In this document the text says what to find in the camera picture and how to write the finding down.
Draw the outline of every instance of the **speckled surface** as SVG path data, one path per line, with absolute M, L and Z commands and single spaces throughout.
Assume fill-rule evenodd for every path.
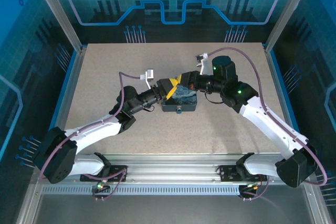
M 118 71 L 131 75 L 154 69 L 154 80 L 174 78 L 199 70 L 195 55 L 220 47 L 233 46 L 247 53 L 255 63 L 262 82 L 266 103 L 281 117 L 283 114 L 261 43 L 164 43 L 164 44 L 89 44 L 71 104 L 66 129 L 88 124 L 106 115 L 116 104 L 120 91 Z M 243 82 L 257 89 L 257 79 L 249 62 L 239 53 L 227 50 Z M 147 89 L 144 81 L 123 78 L 138 93 Z M 210 95 L 220 101 L 219 95 Z M 278 152 L 247 119 L 225 105 L 211 104 L 197 94 L 195 112 L 176 114 L 139 112 L 126 132 L 108 137 L 83 150 L 104 154 L 186 154 Z

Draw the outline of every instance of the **purple cable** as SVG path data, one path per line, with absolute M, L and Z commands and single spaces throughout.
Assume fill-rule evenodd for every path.
M 268 188 L 268 185 L 269 185 L 269 176 L 267 176 L 267 183 L 266 183 L 266 186 L 265 186 L 265 188 L 263 189 L 263 191 L 262 191 L 260 194 L 258 194 L 257 196 L 255 196 L 255 197 L 253 197 L 253 198 L 249 198 L 249 200 L 255 200 L 255 199 L 257 199 L 257 198 L 260 198 L 260 197 L 266 192 L 266 190 L 267 190 L 267 188 Z
M 107 176 L 107 177 L 105 177 L 105 178 L 98 178 L 98 177 L 96 177 L 96 176 L 92 176 L 92 175 L 90 175 L 90 174 L 83 174 L 83 175 L 84 175 L 84 176 L 87 176 L 88 178 L 95 179 L 95 180 L 109 180 L 110 178 L 114 178 L 114 177 L 116 177 L 116 176 L 118 176 L 119 174 L 124 173 L 124 172 L 126 172 L 126 169 L 120 170 L 120 171 L 118 171 L 117 173 L 113 173 L 113 174 L 111 174 L 110 176 Z
M 244 194 L 250 194 L 250 195 L 254 195 L 254 196 L 256 195 L 254 193 L 250 193 L 249 191 L 244 192 Z M 280 213 L 282 213 L 283 216 L 285 216 L 290 221 L 288 215 L 277 204 L 275 204 L 273 201 L 271 201 L 270 199 L 265 198 L 263 196 L 261 196 L 260 198 L 263 199 L 263 200 L 265 200 L 265 201 L 267 201 L 272 206 L 274 206 Z
M 250 57 L 246 53 L 244 53 L 243 51 L 241 51 L 241 50 L 239 50 L 237 48 L 234 48 L 234 47 L 222 47 L 222 48 L 219 48 L 219 49 L 217 49 L 217 50 L 209 53 L 208 56 L 211 56 L 211 55 L 216 54 L 216 53 L 218 53 L 220 51 L 223 51 L 223 50 L 233 50 L 233 51 L 239 52 L 240 54 L 242 54 L 250 62 L 251 66 L 252 66 L 252 68 L 253 68 L 253 70 L 254 70 L 254 72 L 256 74 L 257 80 L 258 80 L 260 102 L 261 102 L 261 106 L 263 107 L 264 111 L 272 119 L 273 122 L 275 122 L 280 128 L 282 128 L 290 137 L 292 137 L 294 141 L 297 141 L 309 153 L 309 155 L 311 155 L 311 157 L 317 163 L 318 167 L 320 168 L 320 170 L 321 170 L 321 172 L 323 174 L 323 181 L 321 183 L 311 182 L 311 181 L 308 181 L 308 180 L 305 180 L 304 182 L 306 182 L 307 184 L 311 184 L 311 185 L 324 186 L 327 183 L 327 181 L 328 181 L 328 176 L 327 176 L 327 173 L 325 172 L 326 170 L 324 169 L 322 163 L 316 157 L 316 155 L 314 154 L 314 152 L 306 144 L 304 144 L 303 141 L 301 141 L 300 139 L 298 139 L 290 130 L 288 130 L 280 122 L 278 122 L 278 120 L 269 111 L 267 111 L 267 108 L 266 108 L 266 105 L 265 105 L 265 102 L 264 102 L 264 96 L 263 96 L 263 93 L 262 93 L 263 89 L 261 87 L 260 76 L 259 76 L 259 73 L 258 73 L 257 68 L 254 65 L 253 61 L 250 59 Z
M 118 188 L 118 186 L 120 185 L 120 183 L 122 182 L 122 180 L 124 179 L 124 176 L 125 176 L 125 174 L 126 174 L 126 169 L 121 170 L 121 172 L 122 172 L 122 176 L 121 176 L 119 182 L 117 183 L 116 187 L 113 189 L 113 191 L 112 191 L 108 196 L 105 196 L 105 197 L 97 197 L 97 196 L 95 195 L 95 193 L 92 193 L 92 196 L 94 196 L 94 198 L 96 198 L 96 199 L 100 199 L 100 200 L 105 200 L 105 199 L 110 198 L 110 197 L 114 194 L 114 192 L 117 190 L 117 188 Z
M 65 138 L 62 142 L 60 142 L 56 148 L 51 152 L 51 154 L 49 155 L 49 157 L 47 158 L 47 160 L 45 161 L 44 165 L 42 166 L 41 170 L 40 170 L 40 174 L 38 176 L 39 179 L 43 179 L 43 173 L 44 171 L 46 170 L 48 164 L 50 163 L 51 159 L 54 157 L 54 155 L 56 154 L 56 152 L 61 149 L 61 147 L 69 140 L 71 139 L 72 137 L 74 136 L 77 136 L 79 133 L 82 133 L 83 131 L 85 131 L 87 128 L 90 128 L 92 126 L 96 126 L 96 125 L 101 125 L 101 124 L 104 124 L 108 121 L 110 121 L 112 118 L 114 118 L 116 115 L 119 114 L 119 112 L 121 111 L 122 109 L 122 106 L 124 104 L 124 86 L 123 86 L 123 83 L 122 83 L 122 76 L 126 76 L 126 77 L 129 77 L 129 78 L 132 78 L 132 79 L 140 79 L 140 77 L 135 77 L 135 76 L 130 76 L 128 74 L 125 74 L 123 72 L 119 72 L 119 78 L 120 78 L 120 87 L 121 87 L 121 102 L 120 102 L 120 106 L 118 108 L 118 110 L 113 114 L 111 115 L 110 117 L 102 120 L 102 121 L 98 121 L 98 122 L 94 122 L 94 123 L 91 123 L 89 125 L 86 125 L 82 128 L 80 128 L 77 132 L 73 132 L 72 134 L 70 134 L 67 138 Z

